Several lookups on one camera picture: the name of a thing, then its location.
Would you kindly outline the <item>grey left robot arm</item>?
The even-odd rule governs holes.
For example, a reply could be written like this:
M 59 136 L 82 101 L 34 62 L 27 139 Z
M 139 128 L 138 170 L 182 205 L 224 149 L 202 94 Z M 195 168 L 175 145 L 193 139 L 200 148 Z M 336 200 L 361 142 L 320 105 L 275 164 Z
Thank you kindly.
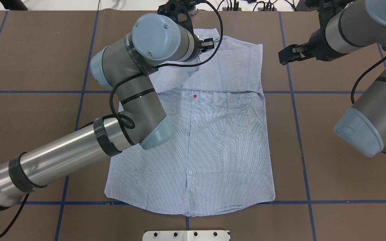
M 149 76 L 162 67 L 198 67 L 202 53 L 216 55 L 213 38 L 194 33 L 191 11 L 206 0 L 169 0 L 156 13 L 139 17 L 131 32 L 104 47 L 90 61 L 98 83 L 111 90 L 111 114 L 100 116 L 73 133 L 23 152 L 0 164 L 0 212 L 26 200 L 30 193 L 140 144 L 149 150 L 173 136 Z

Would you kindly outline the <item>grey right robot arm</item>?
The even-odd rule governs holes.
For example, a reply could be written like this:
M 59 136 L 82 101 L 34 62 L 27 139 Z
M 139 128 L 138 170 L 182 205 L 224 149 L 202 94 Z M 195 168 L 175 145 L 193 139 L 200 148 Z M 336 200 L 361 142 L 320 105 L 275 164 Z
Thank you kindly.
M 279 51 L 280 64 L 334 61 L 379 44 L 386 52 L 386 0 L 307 0 L 316 7 L 320 27 L 301 45 Z M 353 85 L 352 106 L 334 126 L 334 133 L 367 157 L 386 155 L 386 55 Z

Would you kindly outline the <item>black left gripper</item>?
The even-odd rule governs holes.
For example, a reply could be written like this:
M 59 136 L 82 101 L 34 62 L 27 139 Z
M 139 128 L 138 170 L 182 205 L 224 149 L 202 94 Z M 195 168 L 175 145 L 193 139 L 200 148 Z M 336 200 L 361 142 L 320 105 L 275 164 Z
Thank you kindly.
M 195 9 L 195 6 L 201 3 L 203 3 L 202 0 L 169 0 L 165 4 L 159 6 L 157 14 L 172 19 L 191 34 L 194 34 L 190 15 Z M 200 43 L 200 51 L 202 53 L 215 48 L 213 38 L 206 38 L 201 40 Z

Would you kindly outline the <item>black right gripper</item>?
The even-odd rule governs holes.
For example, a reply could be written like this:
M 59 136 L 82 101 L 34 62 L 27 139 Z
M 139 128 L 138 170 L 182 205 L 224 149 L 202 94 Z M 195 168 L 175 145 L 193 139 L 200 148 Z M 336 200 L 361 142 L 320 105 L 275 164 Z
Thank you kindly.
M 294 61 L 316 58 L 319 61 L 331 61 L 331 52 L 321 29 L 313 32 L 307 43 L 287 46 L 278 52 L 280 64 L 287 65 Z

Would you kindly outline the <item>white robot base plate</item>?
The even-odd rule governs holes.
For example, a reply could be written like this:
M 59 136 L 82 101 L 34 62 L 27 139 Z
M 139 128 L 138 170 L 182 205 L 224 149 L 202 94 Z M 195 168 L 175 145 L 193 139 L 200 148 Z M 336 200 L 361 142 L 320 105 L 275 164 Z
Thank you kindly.
M 147 231 L 143 241 L 230 241 L 230 231 L 226 230 L 174 230 Z

